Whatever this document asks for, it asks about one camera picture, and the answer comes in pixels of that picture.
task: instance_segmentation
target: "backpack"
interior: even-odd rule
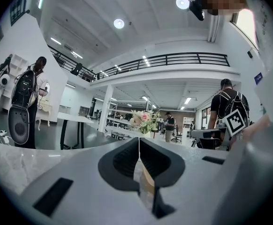
[[[249,107],[248,104],[245,104],[243,101],[243,94],[237,91],[237,94],[234,97],[230,97],[226,92],[221,92],[220,96],[227,100],[225,105],[224,117],[228,116],[235,110],[239,110],[245,126],[249,126]]]

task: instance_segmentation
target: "desk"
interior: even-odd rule
[[[63,119],[63,124],[62,124],[62,130],[61,130],[61,150],[65,149],[71,149],[71,147],[67,146],[64,144],[65,141],[65,133],[66,133],[66,128],[67,128],[67,123],[68,121],[74,121],[78,122],[78,128],[77,128],[77,144],[72,147],[72,149],[75,149],[76,146],[79,145],[79,127],[81,124],[81,148],[84,148],[84,142],[83,142],[83,124],[84,123],[93,123],[90,119],[87,119],[86,117],[82,116],[75,116],[67,113],[62,113],[59,112],[57,114],[58,119]]]

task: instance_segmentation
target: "black t-shirt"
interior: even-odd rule
[[[167,118],[166,122],[169,123],[169,124],[174,124],[175,123],[175,119],[174,119],[174,117]],[[166,130],[167,131],[173,131],[174,130],[174,126],[173,127],[166,126]]]
[[[223,92],[227,93],[231,98],[233,98],[237,95],[237,91],[230,89],[230,88],[225,89]],[[246,106],[248,106],[247,98],[244,95],[242,96],[242,101],[244,102],[244,104]],[[211,111],[216,111],[217,115],[220,118],[223,118],[225,115],[225,106],[226,106],[227,102],[228,102],[228,100],[225,99],[224,97],[220,96],[220,94],[214,96],[212,99]]]

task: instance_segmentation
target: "marble surface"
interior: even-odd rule
[[[64,159],[87,150],[35,150],[0,144],[0,184],[20,195],[38,176]]]

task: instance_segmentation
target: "floor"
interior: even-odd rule
[[[42,122],[40,126],[40,131],[38,131],[38,121],[35,125],[35,144],[37,149],[44,150],[60,150],[60,139],[61,139],[61,129],[63,120],[57,120],[57,124],[50,124],[47,126],[46,122]],[[92,124],[89,126],[84,125],[84,147],[97,147],[102,146],[111,142],[115,139],[111,137],[104,136],[103,133],[98,132],[98,124]],[[8,131],[8,114],[7,112],[0,112],[0,130],[6,130],[8,136],[10,136]],[[75,145],[77,142],[77,123],[69,121],[67,124],[67,130],[65,134],[64,143],[68,146]],[[10,139],[10,145],[14,146],[14,143]]]

